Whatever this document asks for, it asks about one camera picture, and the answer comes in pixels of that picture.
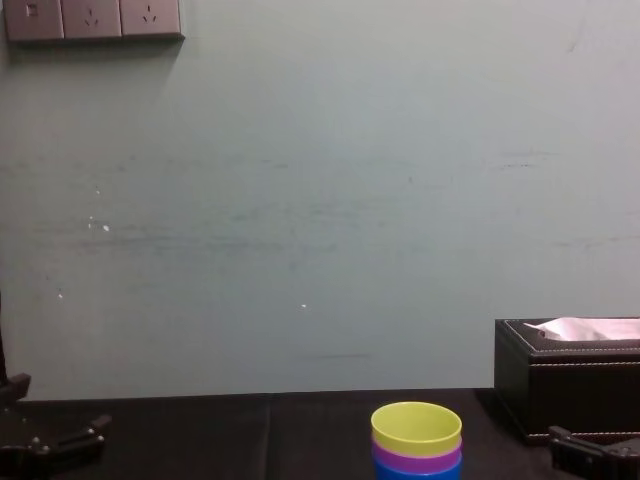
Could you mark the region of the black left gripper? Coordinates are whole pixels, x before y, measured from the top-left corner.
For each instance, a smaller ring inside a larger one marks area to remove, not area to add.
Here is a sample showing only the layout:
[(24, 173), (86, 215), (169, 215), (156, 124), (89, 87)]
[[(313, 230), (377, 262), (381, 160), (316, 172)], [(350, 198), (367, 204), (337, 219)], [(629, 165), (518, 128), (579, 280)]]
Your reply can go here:
[(31, 376), (25, 373), (1, 381), (1, 473), (54, 474), (52, 454), (100, 453), (112, 417), (102, 415), (72, 433), (54, 436), (46, 424), (34, 421), (16, 409), (25, 398)]

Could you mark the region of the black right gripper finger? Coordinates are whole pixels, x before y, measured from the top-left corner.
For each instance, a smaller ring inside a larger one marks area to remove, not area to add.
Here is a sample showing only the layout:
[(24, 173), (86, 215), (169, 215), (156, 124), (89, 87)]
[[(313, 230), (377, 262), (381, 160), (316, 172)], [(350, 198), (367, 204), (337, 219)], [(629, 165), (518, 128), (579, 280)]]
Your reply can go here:
[(552, 467), (565, 473), (638, 473), (639, 439), (600, 445), (558, 426), (549, 428)]

